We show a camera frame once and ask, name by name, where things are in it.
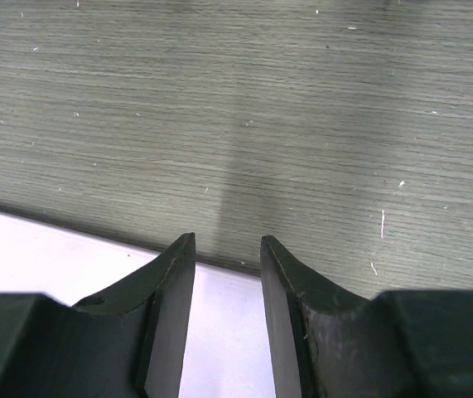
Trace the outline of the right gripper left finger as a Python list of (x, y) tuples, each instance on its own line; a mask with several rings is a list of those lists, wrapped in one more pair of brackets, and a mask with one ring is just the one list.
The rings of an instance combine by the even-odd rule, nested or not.
[(176, 397), (195, 236), (73, 306), (0, 293), (0, 397)]

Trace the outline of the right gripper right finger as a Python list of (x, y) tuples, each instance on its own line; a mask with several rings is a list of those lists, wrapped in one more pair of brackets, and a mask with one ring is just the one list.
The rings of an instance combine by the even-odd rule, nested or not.
[(279, 397), (473, 397), (473, 289), (362, 298), (266, 235), (263, 301)]

